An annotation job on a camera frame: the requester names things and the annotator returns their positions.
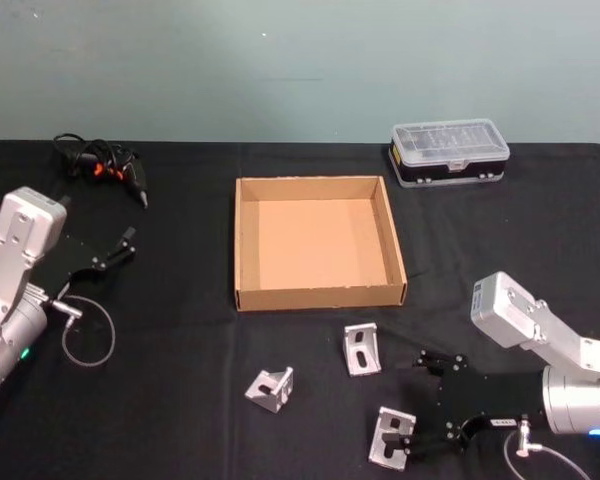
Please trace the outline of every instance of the clear plastic lid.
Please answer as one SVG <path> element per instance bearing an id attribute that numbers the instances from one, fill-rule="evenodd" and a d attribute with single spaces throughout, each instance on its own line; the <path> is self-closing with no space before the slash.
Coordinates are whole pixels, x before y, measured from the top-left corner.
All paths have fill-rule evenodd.
<path id="1" fill-rule="evenodd" d="M 393 127 L 407 166 L 507 160 L 509 147 L 488 119 L 410 123 Z"/>

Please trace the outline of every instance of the black fabric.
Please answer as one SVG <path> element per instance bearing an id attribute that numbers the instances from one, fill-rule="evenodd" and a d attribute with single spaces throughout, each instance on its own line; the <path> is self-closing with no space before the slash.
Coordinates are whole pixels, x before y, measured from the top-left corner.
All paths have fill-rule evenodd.
<path id="1" fill-rule="evenodd" d="M 137 228 L 135 261 L 83 285 L 113 315 L 109 364 L 83 370 L 60 349 L 62 318 L 0 389 L 0 479 L 513 478 L 504 435 L 404 474 L 367 462 L 378 408 L 427 415 L 437 380 L 407 367 L 422 346 L 466 353 L 485 372 L 536 371 L 469 319 L 473 283 L 504 270 L 582 335 L 600 338 L 600 145 L 512 145 L 496 184 L 404 190 L 379 145 L 138 143 L 143 211 L 119 185 L 69 182 L 45 142 L 0 142 L 0 201 L 22 185 L 72 197 L 67 232 L 106 248 Z M 233 202 L 240 176 L 384 175 L 409 276 L 404 307 L 237 314 Z M 379 325 L 383 373 L 349 378 L 344 325 Z M 273 415 L 244 398 L 261 369 L 295 370 Z M 534 432 L 600 479 L 600 441 Z M 576 478 L 545 454 L 534 478 Z"/>

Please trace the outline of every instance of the power drill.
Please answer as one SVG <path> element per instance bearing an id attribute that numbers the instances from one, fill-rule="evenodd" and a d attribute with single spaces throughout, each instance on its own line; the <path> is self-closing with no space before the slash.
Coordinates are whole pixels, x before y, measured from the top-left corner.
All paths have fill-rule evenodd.
<path id="1" fill-rule="evenodd" d="M 145 209 L 149 207 L 147 179 L 139 155 L 133 150 L 102 139 L 87 141 L 73 133 L 54 137 L 53 147 L 70 177 L 85 175 L 122 182 Z"/>

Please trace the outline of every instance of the label sticker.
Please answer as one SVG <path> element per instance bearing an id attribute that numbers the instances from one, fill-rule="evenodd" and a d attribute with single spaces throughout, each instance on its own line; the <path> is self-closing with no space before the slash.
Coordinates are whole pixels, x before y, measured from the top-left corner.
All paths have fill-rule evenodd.
<path id="1" fill-rule="evenodd" d="M 492 418 L 491 425 L 494 427 L 515 427 L 518 425 L 513 418 Z"/>
<path id="2" fill-rule="evenodd" d="M 478 290 L 473 294 L 473 303 L 471 304 L 471 311 L 477 312 L 482 308 L 482 292 Z"/>
<path id="3" fill-rule="evenodd" d="M 398 166 L 400 166 L 400 164 L 402 163 L 402 158 L 400 157 L 400 153 L 398 152 L 398 147 L 396 147 L 395 143 L 391 146 L 391 151 L 393 152 L 393 160 L 396 162 L 396 164 Z"/>

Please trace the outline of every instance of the metal angle bracket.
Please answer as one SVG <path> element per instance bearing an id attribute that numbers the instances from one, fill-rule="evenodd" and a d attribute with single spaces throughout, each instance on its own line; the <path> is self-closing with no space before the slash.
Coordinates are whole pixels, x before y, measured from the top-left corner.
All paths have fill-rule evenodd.
<path id="1" fill-rule="evenodd" d="M 278 413 L 293 391 L 293 368 L 269 373 L 262 370 L 244 394 L 252 402 Z"/>
<path id="2" fill-rule="evenodd" d="M 405 450 L 394 450 L 388 446 L 382 436 L 386 433 L 413 435 L 415 424 L 416 417 L 413 415 L 380 407 L 376 430 L 373 433 L 373 441 L 371 442 L 371 450 L 369 450 L 369 461 L 382 467 L 403 471 L 407 465 L 407 453 Z"/>
<path id="3" fill-rule="evenodd" d="M 350 376 L 371 375 L 382 370 L 377 330 L 375 323 L 344 327 L 344 356 Z"/>

